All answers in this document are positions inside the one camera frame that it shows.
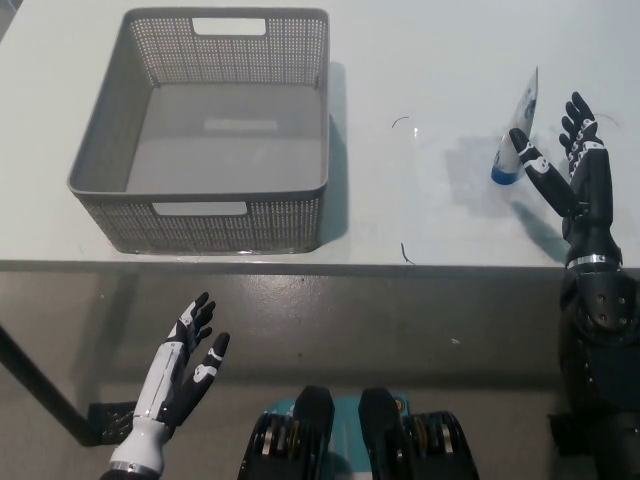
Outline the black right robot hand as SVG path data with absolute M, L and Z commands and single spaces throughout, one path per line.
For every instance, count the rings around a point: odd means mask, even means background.
M 538 192 L 562 218 L 563 236 L 576 229 L 613 222 L 613 192 L 609 154 L 599 138 L 599 124 L 582 96 L 575 92 L 565 105 L 559 142 L 568 162 L 568 178 L 549 162 L 519 128 L 509 137 L 524 171 Z

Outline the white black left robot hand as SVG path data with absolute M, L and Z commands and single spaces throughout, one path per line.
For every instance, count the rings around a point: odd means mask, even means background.
M 229 345 L 230 335 L 220 333 L 193 373 L 185 368 L 202 340 L 212 333 L 209 326 L 215 302 L 207 292 L 189 304 L 162 343 L 147 372 L 135 410 L 135 418 L 146 418 L 175 428 L 184 423 L 213 384 Z

